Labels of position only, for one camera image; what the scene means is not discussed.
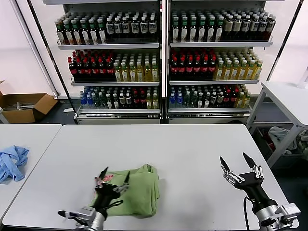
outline metal shelf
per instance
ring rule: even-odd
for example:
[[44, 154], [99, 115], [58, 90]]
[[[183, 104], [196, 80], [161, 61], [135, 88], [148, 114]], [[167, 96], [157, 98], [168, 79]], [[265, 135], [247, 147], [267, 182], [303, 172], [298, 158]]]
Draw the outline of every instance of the metal shelf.
[[85, 4], [85, 3], [109, 3], [109, 2], [143, 2], [157, 0], [43, 0], [45, 5]]
[[91, 50], [91, 49], [152, 49], [159, 48], [159, 43], [125, 43], [98, 45], [59, 45], [60, 50]]
[[217, 85], [217, 84], [255, 84], [259, 80], [209, 80], [209, 81], [170, 81], [170, 85]]
[[251, 109], [247, 108], [169, 108], [169, 113], [250, 113]]
[[159, 82], [101, 82], [101, 83], [75, 83], [73, 87], [112, 87], [112, 86], [158, 86]]
[[269, 47], [273, 42], [172, 42], [170, 47]]

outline white table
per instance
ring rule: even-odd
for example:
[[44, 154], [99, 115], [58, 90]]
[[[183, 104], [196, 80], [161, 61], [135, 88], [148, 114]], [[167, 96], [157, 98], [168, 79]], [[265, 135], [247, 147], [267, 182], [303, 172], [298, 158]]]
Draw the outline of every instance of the white table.
[[247, 120], [247, 128], [250, 133], [254, 132], [256, 126], [272, 126], [283, 124], [284, 122], [254, 122], [258, 108], [262, 104], [265, 96], [278, 106], [278, 108], [293, 123], [288, 135], [283, 139], [273, 154], [267, 160], [272, 167], [279, 157], [284, 153], [290, 143], [304, 129], [308, 128], [308, 89], [297, 88], [295, 84], [283, 82], [264, 82], [261, 83], [263, 89], [258, 96], [255, 106]]
[[[77, 211], [93, 198], [94, 177], [148, 163], [159, 174], [151, 218], [109, 217], [106, 230], [245, 230], [244, 191], [222, 177], [219, 156], [237, 173], [250, 171], [242, 152], [263, 166], [263, 187], [278, 204], [283, 192], [244, 125], [65, 125], [3, 219], [7, 226], [73, 229], [58, 210]], [[258, 220], [247, 203], [250, 228]]]
[[14, 181], [8, 177], [0, 183], [0, 224], [7, 209], [61, 126], [61, 124], [0, 124], [0, 150], [12, 145], [29, 149], [27, 164], [19, 167], [25, 178]]

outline blue cloth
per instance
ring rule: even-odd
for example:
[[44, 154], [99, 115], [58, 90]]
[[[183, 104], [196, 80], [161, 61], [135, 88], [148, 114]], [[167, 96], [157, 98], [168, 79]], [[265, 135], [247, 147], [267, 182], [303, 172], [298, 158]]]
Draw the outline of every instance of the blue cloth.
[[12, 177], [14, 181], [25, 177], [17, 167], [27, 162], [28, 152], [28, 149], [15, 145], [0, 151], [0, 182], [8, 176]]

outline floor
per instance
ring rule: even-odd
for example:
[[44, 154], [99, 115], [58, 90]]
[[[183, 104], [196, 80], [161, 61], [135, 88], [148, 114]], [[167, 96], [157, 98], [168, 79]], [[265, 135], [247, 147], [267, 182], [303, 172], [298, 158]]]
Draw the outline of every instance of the floor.
[[[74, 113], [63, 113], [63, 110], [70, 108], [67, 101], [57, 103], [49, 114], [40, 123], [59, 123], [59, 124], [75, 124], [73, 120]], [[258, 119], [270, 119], [274, 117], [275, 121], [284, 121], [285, 117], [279, 109], [271, 104], [265, 104], [260, 110]], [[299, 216], [300, 226], [293, 231], [308, 231], [308, 161], [302, 160], [289, 169], [273, 169], [272, 172], [276, 177], [280, 187], [289, 202], [294, 202], [302, 214]], [[21, 228], [4, 227], [4, 231], [17, 231]]]

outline green towel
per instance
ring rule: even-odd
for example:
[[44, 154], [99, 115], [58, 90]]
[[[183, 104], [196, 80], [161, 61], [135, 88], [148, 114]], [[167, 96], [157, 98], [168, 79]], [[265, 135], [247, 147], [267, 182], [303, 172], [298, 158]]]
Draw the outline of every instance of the green towel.
[[106, 183], [121, 185], [128, 172], [129, 188], [120, 198], [123, 200], [119, 206], [108, 209], [109, 216], [153, 216], [156, 213], [157, 199], [159, 198], [158, 174], [156, 168], [145, 164], [138, 169], [119, 172], [107, 172]]

